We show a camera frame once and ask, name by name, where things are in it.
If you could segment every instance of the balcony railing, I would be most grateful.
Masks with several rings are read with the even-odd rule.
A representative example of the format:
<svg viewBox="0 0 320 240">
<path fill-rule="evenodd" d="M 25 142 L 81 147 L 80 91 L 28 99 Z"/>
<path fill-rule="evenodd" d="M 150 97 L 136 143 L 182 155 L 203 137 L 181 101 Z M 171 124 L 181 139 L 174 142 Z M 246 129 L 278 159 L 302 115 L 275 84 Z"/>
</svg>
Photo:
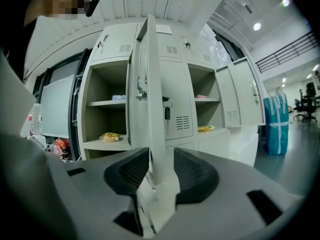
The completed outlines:
<svg viewBox="0 0 320 240">
<path fill-rule="evenodd" d="M 259 60 L 255 64 L 259 68 L 260 72 L 265 72 L 278 65 L 281 65 L 315 47 L 318 46 L 318 41 L 313 32 L 309 32 L 297 40 L 289 43 L 283 48 L 270 54 L 269 56 Z"/>
</svg>

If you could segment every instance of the blue bag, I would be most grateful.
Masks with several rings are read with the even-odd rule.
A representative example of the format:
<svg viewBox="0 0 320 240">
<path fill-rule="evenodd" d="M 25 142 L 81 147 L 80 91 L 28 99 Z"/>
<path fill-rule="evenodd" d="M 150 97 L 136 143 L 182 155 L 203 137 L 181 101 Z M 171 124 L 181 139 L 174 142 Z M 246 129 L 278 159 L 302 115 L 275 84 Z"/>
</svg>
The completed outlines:
<svg viewBox="0 0 320 240">
<path fill-rule="evenodd" d="M 266 151 L 284 155 L 288 148 L 289 108 L 286 95 L 263 99 L 266 124 Z"/>
</svg>

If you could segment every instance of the yellow package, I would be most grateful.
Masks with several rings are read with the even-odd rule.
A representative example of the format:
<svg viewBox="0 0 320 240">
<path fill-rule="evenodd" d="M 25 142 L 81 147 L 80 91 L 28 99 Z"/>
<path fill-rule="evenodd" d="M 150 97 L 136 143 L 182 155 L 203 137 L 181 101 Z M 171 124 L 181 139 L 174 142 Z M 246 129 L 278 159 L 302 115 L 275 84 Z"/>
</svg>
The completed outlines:
<svg viewBox="0 0 320 240">
<path fill-rule="evenodd" d="M 101 135 L 99 139 L 102 139 L 104 142 L 118 142 L 120 139 L 120 134 L 107 132 Z"/>
<path fill-rule="evenodd" d="M 212 131 L 215 127 L 212 125 L 199 126 L 198 132 L 209 132 Z"/>
</svg>

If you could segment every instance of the bottle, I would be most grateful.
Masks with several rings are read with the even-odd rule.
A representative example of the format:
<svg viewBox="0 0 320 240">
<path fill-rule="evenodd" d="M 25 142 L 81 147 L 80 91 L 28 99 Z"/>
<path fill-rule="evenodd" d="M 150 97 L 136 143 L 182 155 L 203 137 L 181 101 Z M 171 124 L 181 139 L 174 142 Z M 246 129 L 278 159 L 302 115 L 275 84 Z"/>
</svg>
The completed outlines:
<svg viewBox="0 0 320 240">
<path fill-rule="evenodd" d="M 29 113 L 30 135 L 42 134 L 42 105 L 35 103 Z"/>
</svg>

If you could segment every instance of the floor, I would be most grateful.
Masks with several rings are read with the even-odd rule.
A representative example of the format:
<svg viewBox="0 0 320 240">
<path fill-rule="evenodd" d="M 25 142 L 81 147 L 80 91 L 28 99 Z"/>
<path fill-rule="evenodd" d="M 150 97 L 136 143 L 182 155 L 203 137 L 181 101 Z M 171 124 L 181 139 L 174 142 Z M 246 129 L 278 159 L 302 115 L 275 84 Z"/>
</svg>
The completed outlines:
<svg viewBox="0 0 320 240">
<path fill-rule="evenodd" d="M 320 162 L 320 112 L 316 115 L 318 123 L 312 120 L 310 125 L 293 119 L 295 114 L 290 114 L 287 153 L 268 155 L 262 140 L 258 144 L 254 167 L 288 193 L 306 196 Z"/>
</svg>

